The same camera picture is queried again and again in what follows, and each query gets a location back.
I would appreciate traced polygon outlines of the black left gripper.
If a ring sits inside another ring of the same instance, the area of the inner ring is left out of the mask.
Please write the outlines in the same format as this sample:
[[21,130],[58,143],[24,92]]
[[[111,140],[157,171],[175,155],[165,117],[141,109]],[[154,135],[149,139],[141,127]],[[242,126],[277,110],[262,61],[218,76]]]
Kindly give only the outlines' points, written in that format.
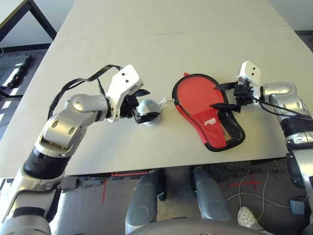
[[134,118],[137,124],[158,124],[160,121],[160,112],[150,112],[145,115],[140,115],[137,107],[139,106],[136,97],[149,95],[150,92],[146,89],[139,89],[135,95],[126,95],[121,105],[121,118]]

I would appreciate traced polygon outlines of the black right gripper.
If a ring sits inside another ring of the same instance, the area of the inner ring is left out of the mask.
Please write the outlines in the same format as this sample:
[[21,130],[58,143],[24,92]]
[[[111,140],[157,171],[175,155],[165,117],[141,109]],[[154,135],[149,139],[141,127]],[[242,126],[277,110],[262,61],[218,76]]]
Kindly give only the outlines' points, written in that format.
[[215,103],[210,106],[217,110],[229,110],[236,111],[237,113],[241,112],[242,106],[247,106],[253,103],[253,87],[250,86],[250,81],[238,81],[223,83],[217,85],[215,90],[231,90],[234,89],[234,96],[236,99],[235,104],[226,104],[226,103]]

